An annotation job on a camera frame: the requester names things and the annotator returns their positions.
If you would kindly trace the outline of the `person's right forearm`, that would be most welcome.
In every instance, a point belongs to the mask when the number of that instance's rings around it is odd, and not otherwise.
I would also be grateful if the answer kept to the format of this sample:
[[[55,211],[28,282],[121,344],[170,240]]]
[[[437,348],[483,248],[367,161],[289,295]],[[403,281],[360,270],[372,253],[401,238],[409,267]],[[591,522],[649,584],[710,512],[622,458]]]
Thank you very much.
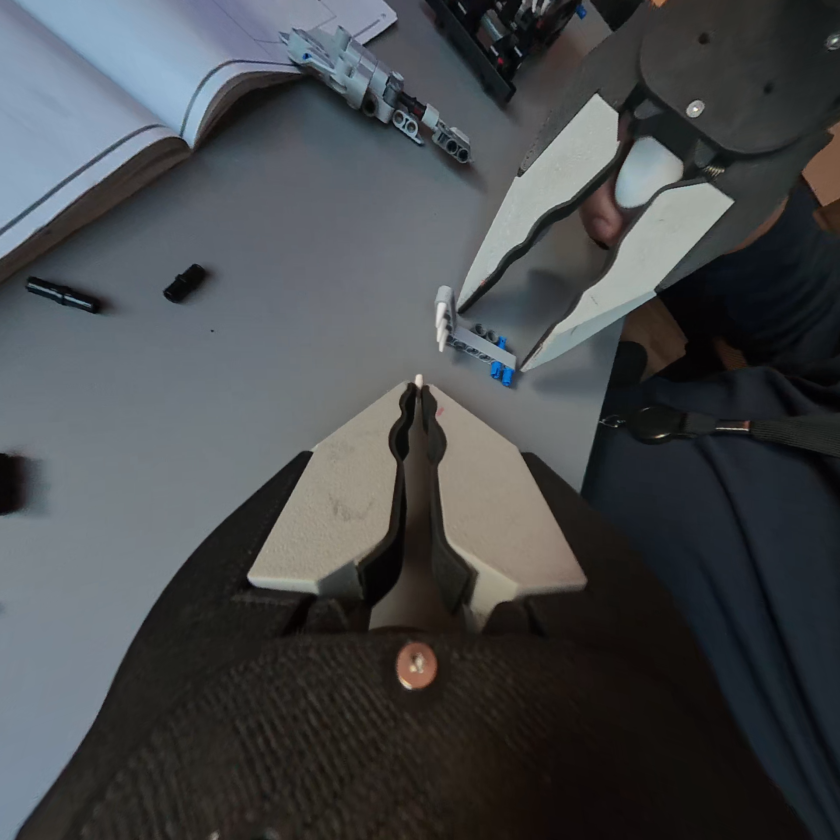
[[[816,209],[800,182],[764,234],[660,293],[687,338],[670,378],[725,371],[716,349],[722,341],[747,366],[838,385],[838,237],[820,228]]]

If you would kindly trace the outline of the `small grey lego claw assembly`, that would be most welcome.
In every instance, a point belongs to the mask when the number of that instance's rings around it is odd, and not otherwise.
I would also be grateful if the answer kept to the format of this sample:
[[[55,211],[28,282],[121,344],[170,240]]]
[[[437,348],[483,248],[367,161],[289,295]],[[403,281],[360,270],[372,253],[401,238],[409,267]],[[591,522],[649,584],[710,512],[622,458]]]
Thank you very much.
[[[488,367],[490,378],[512,388],[518,368],[517,357],[508,348],[508,339],[476,322],[470,327],[460,320],[451,287],[437,289],[434,300],[435,341],[439,352],[449,347]]]

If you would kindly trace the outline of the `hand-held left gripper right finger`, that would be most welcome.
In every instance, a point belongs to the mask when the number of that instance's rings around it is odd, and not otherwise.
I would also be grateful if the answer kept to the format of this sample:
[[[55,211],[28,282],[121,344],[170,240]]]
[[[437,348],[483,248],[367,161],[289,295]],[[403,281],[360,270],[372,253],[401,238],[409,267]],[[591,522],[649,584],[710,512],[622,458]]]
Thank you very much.
[[[502,603],[582,591],[586,575],[520,449],[434,385],[421,407],[446,611],[478,632]]]

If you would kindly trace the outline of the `short black lego pin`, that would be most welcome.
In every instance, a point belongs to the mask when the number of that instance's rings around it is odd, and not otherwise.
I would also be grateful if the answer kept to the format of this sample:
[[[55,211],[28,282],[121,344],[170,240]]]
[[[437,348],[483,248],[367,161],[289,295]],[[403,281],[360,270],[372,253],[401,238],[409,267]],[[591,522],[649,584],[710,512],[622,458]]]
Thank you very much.
[[[207,278],[207,270],[192,264],[176,275],[173,281],[163,290],[163,296],[169,302],[181,304],[188,299]]]

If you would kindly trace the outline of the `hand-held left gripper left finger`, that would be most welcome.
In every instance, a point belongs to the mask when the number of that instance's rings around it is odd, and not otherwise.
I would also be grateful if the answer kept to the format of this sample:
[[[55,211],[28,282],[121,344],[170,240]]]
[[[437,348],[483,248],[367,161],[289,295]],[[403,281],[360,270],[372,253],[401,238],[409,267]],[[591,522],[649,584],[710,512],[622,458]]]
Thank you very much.
[[[392,388],[309,451],[247,573],[259,595],[334,603],[369,627],[406,545],[406,468],[417,385]]]

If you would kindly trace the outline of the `person's right hand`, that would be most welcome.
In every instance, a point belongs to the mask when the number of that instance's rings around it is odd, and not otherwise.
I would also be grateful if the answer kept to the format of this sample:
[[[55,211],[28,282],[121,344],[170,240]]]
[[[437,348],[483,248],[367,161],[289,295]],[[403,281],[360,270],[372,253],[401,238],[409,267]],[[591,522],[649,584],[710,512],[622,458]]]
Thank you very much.
[[[584,231],[599,248],[613,248],[623,231],[636,215],[635,209],[626,209],[616,202],[616,175],[601,184],[580,207]]]

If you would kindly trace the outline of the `open lego instruction booklet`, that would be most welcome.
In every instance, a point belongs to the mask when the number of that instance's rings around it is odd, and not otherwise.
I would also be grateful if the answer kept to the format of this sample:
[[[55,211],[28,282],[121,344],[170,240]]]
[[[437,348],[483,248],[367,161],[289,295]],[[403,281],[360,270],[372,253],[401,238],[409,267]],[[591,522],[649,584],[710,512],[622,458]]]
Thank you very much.
[[[396,20],[382,1],[2,1],[1,280],[297,76],[281,34],[365,45]]]

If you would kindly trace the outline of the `black lego chassis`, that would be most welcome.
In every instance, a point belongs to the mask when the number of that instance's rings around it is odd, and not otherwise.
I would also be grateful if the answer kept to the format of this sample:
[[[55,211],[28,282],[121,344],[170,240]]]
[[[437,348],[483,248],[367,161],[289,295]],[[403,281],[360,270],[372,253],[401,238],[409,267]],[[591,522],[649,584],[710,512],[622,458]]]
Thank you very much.
[[[428,1],[437,29],[456,47],[482,89],[501,106],[516,93],[523,64],[542,56],[575,17],[575,1]]]

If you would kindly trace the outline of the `black lego piece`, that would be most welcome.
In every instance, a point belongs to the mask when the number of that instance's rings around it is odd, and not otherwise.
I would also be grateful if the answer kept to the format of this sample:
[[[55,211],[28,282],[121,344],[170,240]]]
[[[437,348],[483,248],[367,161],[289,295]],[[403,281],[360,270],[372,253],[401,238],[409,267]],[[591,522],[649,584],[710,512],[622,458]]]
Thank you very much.
[[[34,458],[1,453],[1,516],[29,509],[37,496],[39,468]]]

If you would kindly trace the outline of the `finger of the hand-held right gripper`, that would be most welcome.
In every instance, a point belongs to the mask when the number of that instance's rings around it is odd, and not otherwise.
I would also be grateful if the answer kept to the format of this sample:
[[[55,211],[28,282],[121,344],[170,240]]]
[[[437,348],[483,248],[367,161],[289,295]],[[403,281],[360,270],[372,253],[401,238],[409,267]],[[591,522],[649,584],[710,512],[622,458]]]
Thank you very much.
[[[466,312],[535,244],[572,213],[614,165],[619,114],[599,93],[516,175],[482,240],[458,296]]]
[[[730,196],[702,181],[657,192],[625,230],[598,280],[547,330],[520,371],[555,360],[650,300],[733,204]]]

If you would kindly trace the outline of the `black badge reel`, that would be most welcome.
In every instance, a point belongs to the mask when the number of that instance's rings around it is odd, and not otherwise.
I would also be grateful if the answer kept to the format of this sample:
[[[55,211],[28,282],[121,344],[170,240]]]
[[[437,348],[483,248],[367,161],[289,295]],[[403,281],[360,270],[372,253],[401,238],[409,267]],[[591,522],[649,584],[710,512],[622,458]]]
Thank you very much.
[[[690,426],[688,413],[663,405],[607,414],[599,419],[599,424],[614,431],[624,431],[644,445],[663,445],[697,437],[697,432]]]

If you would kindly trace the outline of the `person's navy clothed torso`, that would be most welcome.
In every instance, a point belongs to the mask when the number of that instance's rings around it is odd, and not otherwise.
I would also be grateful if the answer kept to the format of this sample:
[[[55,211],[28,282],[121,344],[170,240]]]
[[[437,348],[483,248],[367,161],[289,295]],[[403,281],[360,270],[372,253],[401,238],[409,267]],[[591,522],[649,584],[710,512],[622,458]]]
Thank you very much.
[[[838,838],[838,458],[602,428],[584,496],[675,597],[810,833]]]

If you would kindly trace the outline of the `large grey lego assembly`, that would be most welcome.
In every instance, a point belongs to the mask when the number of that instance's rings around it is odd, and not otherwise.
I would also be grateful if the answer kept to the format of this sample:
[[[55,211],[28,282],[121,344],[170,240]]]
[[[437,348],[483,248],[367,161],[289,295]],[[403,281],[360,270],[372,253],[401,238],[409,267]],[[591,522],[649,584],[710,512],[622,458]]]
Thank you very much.
[[[352,109],[391,125],[417,145],[424,136],[457,163],[472,162],[469,137],[441,119],[431,104],[405,90],[401,73],[374,56],[343,27],[333,35],[320,28],[279,32],[292,63],[338,93]]]

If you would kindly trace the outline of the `long black lego pin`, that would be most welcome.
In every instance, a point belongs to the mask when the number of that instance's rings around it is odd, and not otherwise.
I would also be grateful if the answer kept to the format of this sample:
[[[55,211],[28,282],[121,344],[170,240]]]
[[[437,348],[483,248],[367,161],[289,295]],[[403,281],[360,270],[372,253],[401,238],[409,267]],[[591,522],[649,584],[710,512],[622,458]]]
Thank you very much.
[[[73,308],[90,314],[99,314],[102,301],[73,287],[30,276],[25,282],[26,291],[40,298],[53,301],[60,306]]]

